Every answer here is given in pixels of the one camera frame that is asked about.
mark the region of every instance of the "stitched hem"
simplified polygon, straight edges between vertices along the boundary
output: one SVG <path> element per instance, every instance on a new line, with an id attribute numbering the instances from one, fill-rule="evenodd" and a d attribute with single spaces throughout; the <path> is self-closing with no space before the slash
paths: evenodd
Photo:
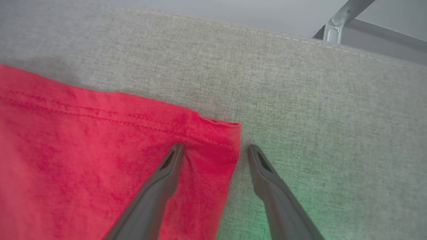
<path id="1" fill-rule="evenodd" d="M 149 122 L 153 122 L 153 123 L 160 123 L 160 124 L 164 124 L 164 125 L 168 125 L 168 126 L 177 127 L 177 128 L 180 128 L 180 129 L 196 131 L 196 129 L 190 128 L 190 127 L 178 126 L 178 125 L 170 124 L 170 123 L 167 123 L 167 122 L 162 122 L 162 121 L 158 121 L 158 120 L 152 120 L 152 119 L 148 119 L 148 118 L 144 118 L 144 117 L 140 117 L 140 116 L 135 116 L 135 114 L 138 114 L 138 113 L 131 114 L 131 113 L 117 112 L 117 111 L 111 111 L 111 110 L 100 109 L 100 108 L 92 108 L 92 107 L 82 107 L 82 106 L 77 106 L 77 105 L 70 105 L 70 104 L 61 103 L 61 102 L 55 101 L 55 100 L 48 100 L 48 99 L 46 99 L 44 97 L 41 97 L 41 96 L 35 96 L 35 95 L 31 95 L 31 94 L 26 94 L 26 93 L 23 93 L 23 92 L 20 92 L 20 91 L 15 91 L 15 90 L 7 89 L 7 88 L 2 88 L 2 87 L 0 87 L 0 91 L 7 91 L 7 92 L 10 92 L 10 93 L 13 93 L 13 94 L 22 94 L 22 95 L 24 95 L 26 97 L 30 97 L 30 98 L 34 98 L 34 99 L 38 99 L 38 100 L 43 100 L 43 101 L 49 101 L 49 102 L 52 102 L 54 104 L 58 104 L 58 105 L 61 105 L 61 106 L 64 106 L 64 107 L 97 110 L 97 111 L 102 111 L 102 112 L 105 112 L 105 113 L 108 113 L 108 114 L 123 115 L 123 116 L 126 116 L 126 117 L 135 118 L 135 119 L 138 119 L 138 120 L 144 120 L 144 121 L 149 121 Z M 213 124 L 218 124 L 219 122 L 225 123 L 225 121 L 222 121 L 222 120 L 221 121 L 220 120 L 215 120 L 215 119 L 213 120 L 213 119 L 206 118 L 206 117 L 201 117 L 201 118 L 209 120 Z M 234 127 L 238 127 L 238 126 L 240 126 L 240 124 L 239 123 L 227 123 L 227 127 L 233 127 L 233 126 Z"/>
<path id="2" fill-rule="evenodd" d="M 113 120 L 113 119 L 109 119 L 109 118 L 105 118 L 105 117 L 93 116 L 93 115 L 90 115 L 90 114 L 78 114 L 78 113 L 72 113 L 72 112 L 67 112 L 67 111 L 63 111 L 63 110 L 56 110 L 56 109 L 52 109 L 52 108 L 43 107 L 43 106 L 40 106 L 40 105 L 37 105 L 37 104 L 34 104 L 34 103 L 19 101 L 19 100 L 10 99 L 10 98 L 7 98 L 7 97 L 2 97 L 2 96 L 0 96 L 0 99 L 2 99 L 4 102 L 8 102 L 8 101 L 9 102 L 15 102 L 15 103 L 17 103 L 17 104 L 19 104 L 19 105 L 21 105 L 23 107 L 26 107 L 26 108 L 30 108 L 29 106 L 33 106 L 33 107 L 36 107 L 36 108 L 39 108 L 39 109 L 43 109 L 45 111 L 50 111 L 50 112 L 53 112 L 53 113 L 63 113 L 63 114 L 77 116 L 77 117 L 91 117 L 91 118 L 94 118 L 94 119 L 97 119 L 97 120 L 104 120 L 104 121 L 109 121 L 109 122 L 113 122 L 113 123 L 119 123 L 119 124 L 124 124 L 124 125 L 131 125 L 131 126 L 134 126 L 134 127 L 141 127 L 141 128 L 146 128 L 146 129 L 149 129 L 149 130 L 156 130 L 156 131 L 164 132 L 164 133 L 173 133 L 173 134 L 177 134 L 177 135 L 180 135 L 182 137 L 187 137 L 187 138 L 198 137 L 199 140 L 207 141 L 209 143 L 213 143 L 213 144 L 216 144 L 218 146 L 223 146 L 223 147 L 226 147 L 226 148 L 228 148 L 230 150 L 233 150 L 233 147 L 231 147 L 230 145 L 226 145 L 226 144 L 221 144 L 221 143 L 215 142 L 215 141 L 207 139 L 207 138 L 205 138 L 203 136 L 197 135 L 195 132 L 191 132 L 190 135 L 187 135 L 187 134 L 182 134 L 181 132 L 175 132 L 175 131 L 168 131 L 168 130 L 157 129 L 157 128 L 153 128 L 153 127 L 150 127 L 150 126 L 143 126 L 141 124 L 132 123 L 132 122 L 128 122 L 128 121 Z"/>

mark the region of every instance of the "textured gray fabric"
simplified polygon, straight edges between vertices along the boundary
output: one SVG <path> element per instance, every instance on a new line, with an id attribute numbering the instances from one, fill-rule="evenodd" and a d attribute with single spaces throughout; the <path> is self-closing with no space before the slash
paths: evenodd
<path id="1" fill-rule="evenodd" d="M 243 124 L 218 239 L 269 239 L 257 143 L 326 239 L 427 239 L 427 68 L 147 9 L 0 3 L 0 63 Z"/>

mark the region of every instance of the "gray fabric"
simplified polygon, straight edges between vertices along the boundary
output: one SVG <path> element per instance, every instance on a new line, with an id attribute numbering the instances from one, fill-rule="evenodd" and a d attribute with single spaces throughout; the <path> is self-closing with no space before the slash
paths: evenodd
<path id="1" fill-rule="evenodd" d="M 60 0 L 0 3 L 0 63 L 241 122 L 218 239 L 269 239 L 249 143 L 326 239 L 427 239 L 427 68 L 227 23 Z"/>

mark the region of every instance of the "red cloth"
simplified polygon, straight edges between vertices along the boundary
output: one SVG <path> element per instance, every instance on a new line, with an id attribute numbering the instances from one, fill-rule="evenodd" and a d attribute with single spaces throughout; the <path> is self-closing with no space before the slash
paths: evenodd
<path id="1" fill-rule="evenodd" d="M 102 239 L 177 142 L 159 239 L 213 240 L 240 124 L 0 65 L 0 239 Z"/>

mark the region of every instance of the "metal bracket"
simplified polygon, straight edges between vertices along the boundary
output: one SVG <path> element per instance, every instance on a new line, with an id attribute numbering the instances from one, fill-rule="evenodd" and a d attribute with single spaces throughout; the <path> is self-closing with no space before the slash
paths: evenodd
<path id="1" fill-rule="evenodd" d="M 320 38 L 321 32 L 316 34 L 314 38 L 324 41 L 340 44 L 342 37 L 342 28 L 363 12 L 375 0 L 348 0 L 342 8 L 323 26 L 323 35 Z"/>

